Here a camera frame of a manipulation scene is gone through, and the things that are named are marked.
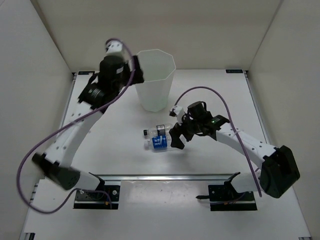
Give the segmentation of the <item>clear bottle black label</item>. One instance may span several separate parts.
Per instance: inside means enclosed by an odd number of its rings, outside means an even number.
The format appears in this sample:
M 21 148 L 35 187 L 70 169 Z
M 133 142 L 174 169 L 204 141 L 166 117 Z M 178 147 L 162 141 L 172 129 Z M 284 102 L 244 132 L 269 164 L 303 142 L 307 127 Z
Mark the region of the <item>clear bottle black label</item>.
M 163 136 L 169 133 L 170 129 L 173 128 L 173 124 L 165 123 L 158 124 L 155 127 L 151 127 L 143 130 L 143 136 L 145 138 L 153 138 L 158 136 Z

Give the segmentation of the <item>clear bottle blue label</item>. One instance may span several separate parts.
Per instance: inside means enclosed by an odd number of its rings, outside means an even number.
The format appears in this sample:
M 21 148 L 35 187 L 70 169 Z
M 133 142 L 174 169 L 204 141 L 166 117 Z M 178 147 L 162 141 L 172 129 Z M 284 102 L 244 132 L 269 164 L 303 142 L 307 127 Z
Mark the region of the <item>clear bottle blue label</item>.
M 170 135 L 155 136 L 144 141 L 144 149 L 153 152 L 169 152 L 180 150 L 177 147 L 172 147 L 172 138 Z

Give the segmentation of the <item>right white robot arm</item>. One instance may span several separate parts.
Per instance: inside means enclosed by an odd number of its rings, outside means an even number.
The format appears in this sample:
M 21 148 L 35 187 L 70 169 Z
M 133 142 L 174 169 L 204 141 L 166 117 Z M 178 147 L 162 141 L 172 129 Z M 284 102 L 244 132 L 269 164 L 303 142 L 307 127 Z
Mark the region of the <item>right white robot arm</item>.
M 234 127 L 228 118 L 222 115 L 212 116 L 203 101 L 189 105 L 187 111 L 175 105 L 169 115 L 177 119 L 169 130 L 172 148 L 184 149 L 185 143 L 195 135 L 210 137 L 244 155 L 251 165 L 256 165 L 258 170 L 252 173 L 235 173 L 225 182 L 224 193 L 230 200 L 238 199 L 243 192 L 258 190 L 278 199 L 301 176 L 290 148 L 259 141 Z

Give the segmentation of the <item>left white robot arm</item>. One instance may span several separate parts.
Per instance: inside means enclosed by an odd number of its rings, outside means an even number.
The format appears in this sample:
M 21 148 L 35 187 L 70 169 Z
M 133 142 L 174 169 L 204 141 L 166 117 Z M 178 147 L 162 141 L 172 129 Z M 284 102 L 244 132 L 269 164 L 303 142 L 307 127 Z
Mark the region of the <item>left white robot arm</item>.
M 107 108 L 120 98 L 123 88 L 142 84 L 143 71 L 137 55 L 132 67 L 119 55 L 107 55 L 81 91 L 75 111 L 58 137 L 44 153 L 35 153 L 32 162 L 44 175 L 64 190 L 81 189 L 93 200 L 105 194 L 105 182 L 97 175 L 73 168 L 74 156 Z

